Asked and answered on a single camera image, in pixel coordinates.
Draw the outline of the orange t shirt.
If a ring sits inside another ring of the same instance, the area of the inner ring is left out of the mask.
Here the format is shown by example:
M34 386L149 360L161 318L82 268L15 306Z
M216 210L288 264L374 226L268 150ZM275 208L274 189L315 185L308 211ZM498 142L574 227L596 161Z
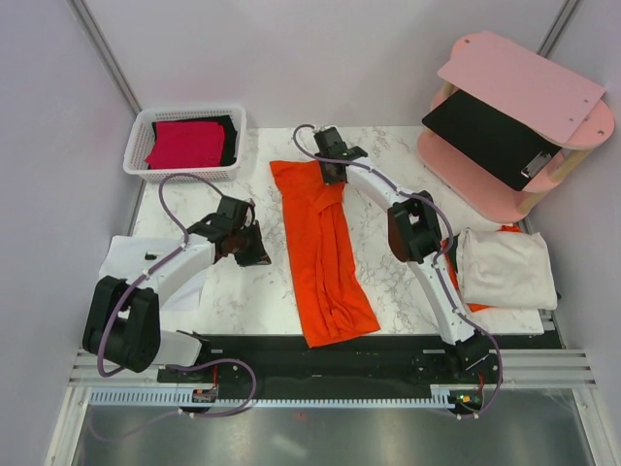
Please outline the orange t shirt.
M379 322L356 278L343 211L343 183L323 181L319 163L272 161L281 195L298 315L310 348L377 332Z

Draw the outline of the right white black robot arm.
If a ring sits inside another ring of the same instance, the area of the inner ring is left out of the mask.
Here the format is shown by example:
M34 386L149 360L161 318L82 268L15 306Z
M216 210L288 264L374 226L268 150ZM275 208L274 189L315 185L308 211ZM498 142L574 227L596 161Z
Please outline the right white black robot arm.
M344 182L378 204L387 216L389 248L407 264L420 283L434 313L448 355L445 373L454 381L468 381L487 357L485 335L468 318L468 309L449 274L445 256L451 240L442 240L446 216L426 191L408 190L386 175L357 146L348 146L334 126L313 131L326 183Z

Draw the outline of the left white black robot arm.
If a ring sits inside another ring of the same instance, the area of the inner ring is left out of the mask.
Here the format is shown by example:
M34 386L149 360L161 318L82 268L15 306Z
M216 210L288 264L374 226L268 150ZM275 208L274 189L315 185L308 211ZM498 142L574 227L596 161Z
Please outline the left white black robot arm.
M103 378L154 362L179 364L193 382L212 373L212 357L192 336L164 331L160 312L220 259L240 267L268 265L252 200L222 196L215 212L181 230L177 240L113 237L95 285L82 347Z

